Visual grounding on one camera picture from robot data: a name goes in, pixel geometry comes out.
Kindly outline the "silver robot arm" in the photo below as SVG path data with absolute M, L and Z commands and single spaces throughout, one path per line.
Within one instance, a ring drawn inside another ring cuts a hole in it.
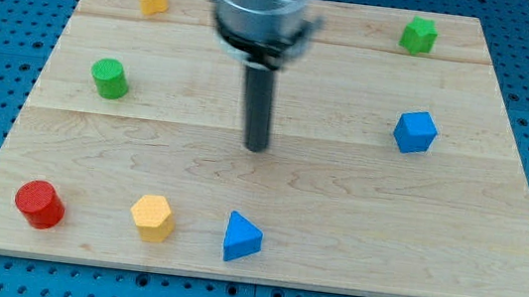
M 306 17 L 310 0 L 211 0 L 227 53 L 252 69 L 280 70 L 305 53 L 323 18 Z

